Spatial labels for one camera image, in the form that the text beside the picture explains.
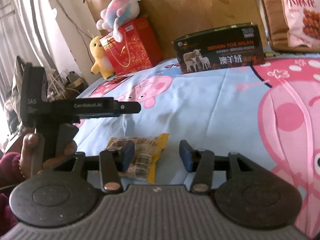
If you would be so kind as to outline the person's left hand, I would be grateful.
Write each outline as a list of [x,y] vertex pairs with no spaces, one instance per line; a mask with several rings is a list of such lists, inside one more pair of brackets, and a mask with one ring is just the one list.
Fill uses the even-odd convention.
[[[31,177],[32,158],[35,153],[35,148],[39,145],[39,141],[40,137],[38,133],[28,133],[24,136],[19,167],[25,179]],[[48,159],[43,163],[43,169],[50,168],[65,160],[68,156],[74,154],[77,148],[76,142],[74,140],[70,141],[57,157]]]

